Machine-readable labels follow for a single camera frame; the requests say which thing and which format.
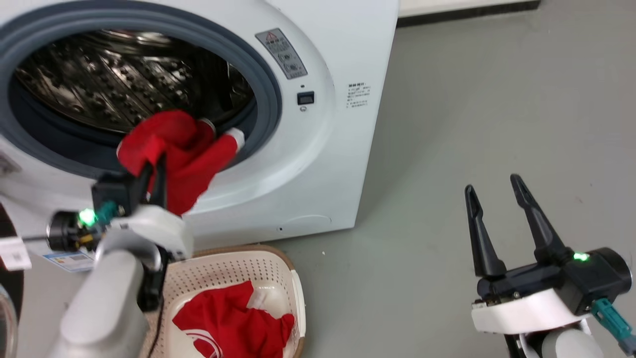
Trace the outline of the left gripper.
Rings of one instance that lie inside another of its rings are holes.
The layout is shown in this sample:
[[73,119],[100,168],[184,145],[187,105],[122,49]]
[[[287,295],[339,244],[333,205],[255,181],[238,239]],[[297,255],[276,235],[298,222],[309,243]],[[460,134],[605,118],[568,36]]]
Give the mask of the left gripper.
[[104,175],[91,186],[92,208],[58,211],[46,229],[46,243],[59,252],[86,250],[97,260],[125,250],[145,262],[189,259],[194,236],[167,209],[166,156],[145,163],[137,177]]

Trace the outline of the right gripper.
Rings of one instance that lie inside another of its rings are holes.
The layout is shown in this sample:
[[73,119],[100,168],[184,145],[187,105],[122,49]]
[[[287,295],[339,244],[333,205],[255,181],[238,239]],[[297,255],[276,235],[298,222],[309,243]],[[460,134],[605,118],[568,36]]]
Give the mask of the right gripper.
[[601,301],[614,303],[629,292],[633,276],[625,259],[609,248],[573,252],[547,219],[519,174],[510,181],[531,229],[538,264],[507,272],[483,222],[474,186],[464,188],[479,299],[471,308],[477,331],[539,335],[577,329],[589,335],[588,320]]

